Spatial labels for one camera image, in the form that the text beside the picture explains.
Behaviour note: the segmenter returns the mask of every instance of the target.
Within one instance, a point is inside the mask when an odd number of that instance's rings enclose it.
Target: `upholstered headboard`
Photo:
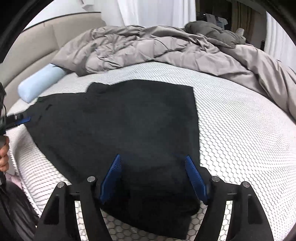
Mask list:
[[[0,82],[5,87],[7,110],[19,99],[20,82],[50,63],[69,40],[91,28],[105,26],[100,12],[65,15],[24,30],[0,64]]]

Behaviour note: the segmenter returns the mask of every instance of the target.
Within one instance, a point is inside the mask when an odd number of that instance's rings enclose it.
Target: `white bed sheet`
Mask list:
[[[85,92],[92,82],[114,84],[130,79],[162,81],[194,88],[200,128],[200,163],[211,175],[253,186],[269,220],[275,241],[282,241],[296,221],[296,125],[274,103],[229,80],[149,62],[78,77],[69,74],[41,94]],[[19,100],[9,111],[16,113],[30,104]],[[46,159],[24,125],[8,131],[10,153],[16,173],[32,205],[41,215],[59,181],[69,181]],[[79,203],[77,222],[87,240]],[[231,202],[227,203],[219,240],[225,240]],[[206,206],[192,217],[187,239],[193,241]],[[137,230],[103,212],[113,240],[165,240]]]

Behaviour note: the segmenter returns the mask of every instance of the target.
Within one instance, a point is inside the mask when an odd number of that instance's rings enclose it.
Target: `sheer curtain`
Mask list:
[[[286,31],[267,14],[267,34],[264,51],[296,72],[296,46]]]
[[[107,25],[184,27],[196,20],[195,0],[107,0],[102,3]]]

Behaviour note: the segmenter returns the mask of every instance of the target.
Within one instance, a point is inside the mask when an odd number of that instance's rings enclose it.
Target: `silver screw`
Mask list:
[[[58,188],[62,188],[64,185],[65,185],[64,182],[59,182],[59,183],[57,184],[57,187],[58,187]]]
[[[243,185],[245,188],[250,187],[250,184],[249,184],[248,182],[243,182],[242,185]]]
[[[214,182],[219,182],[220,181],[220,178],[219,177],[217,177],[217,176],[213,176],[212,177],[212,181],[214,181]]]
[[[95,178],[94,176],[90,176],[90,177],[87,178],[87,181],[88,181],[89,183],[92,183],[95,179],[96,179],[96,178]]]

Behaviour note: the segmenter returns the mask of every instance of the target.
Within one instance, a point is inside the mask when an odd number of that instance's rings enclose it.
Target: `honeycomb pattern sheet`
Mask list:
[[[85,92],[92,82],[115,84],[130,79],[162,81],[193,87],[199,117],[200,165],[223,181],[248,181],[269,220],[275,241],[282,241],[296,221],[296,125],[267,98],[229,80],[164,63],[149,62],[101,74],[66,75],[41,96]],[[27,104],[19,100],[10,110],[17,113]],[[36,147],[24,125],[8,131],[10,154],[23,189],[41,215],[53,189],[69,181]],[[232,204],[227,203],[219,240],[225,240]],[[193,240],[206,207],[192,217],[187,240]],[[77,222],[87,240],[79,203]],[[104,213],[114,240],[173,240],[121,223]]]

